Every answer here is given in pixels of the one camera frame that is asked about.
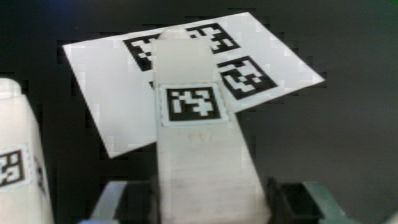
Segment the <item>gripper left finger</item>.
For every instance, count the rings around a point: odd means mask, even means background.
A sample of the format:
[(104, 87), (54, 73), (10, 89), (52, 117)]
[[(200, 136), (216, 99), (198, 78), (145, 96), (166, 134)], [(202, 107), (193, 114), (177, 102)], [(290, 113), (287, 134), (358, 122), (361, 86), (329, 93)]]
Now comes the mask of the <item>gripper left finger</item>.
[(148, 181), (111, 181), (95, 210), (79, 224), (159, 224)]

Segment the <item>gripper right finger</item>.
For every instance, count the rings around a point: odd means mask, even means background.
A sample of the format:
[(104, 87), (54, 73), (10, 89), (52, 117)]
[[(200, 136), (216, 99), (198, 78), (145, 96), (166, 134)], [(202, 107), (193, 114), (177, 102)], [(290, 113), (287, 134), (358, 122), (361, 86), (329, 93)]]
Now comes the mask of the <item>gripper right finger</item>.
[(326, 186), (317, 182), (267, 182), (269, 224), (360, 224), (347, 216)]

